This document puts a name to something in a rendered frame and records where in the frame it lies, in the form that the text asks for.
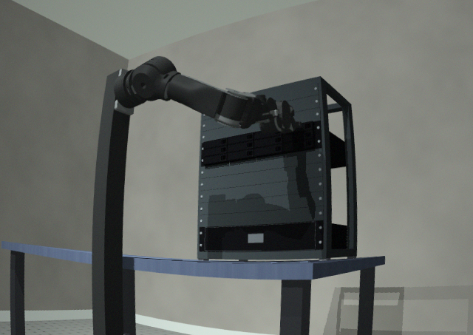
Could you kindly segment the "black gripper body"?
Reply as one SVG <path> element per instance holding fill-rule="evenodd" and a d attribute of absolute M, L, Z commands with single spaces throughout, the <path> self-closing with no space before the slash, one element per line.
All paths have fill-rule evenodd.
<path fill-rule="evenodd" d="M 276 105 L 279 111 L 278 115 L 269 119 L 270 122 L 268 123 L 259 123 L 259 128 L 263 134 L 282 132 L 290 128 L 290 106 L 288 102 L 285 100 L 277 101 Z"/>

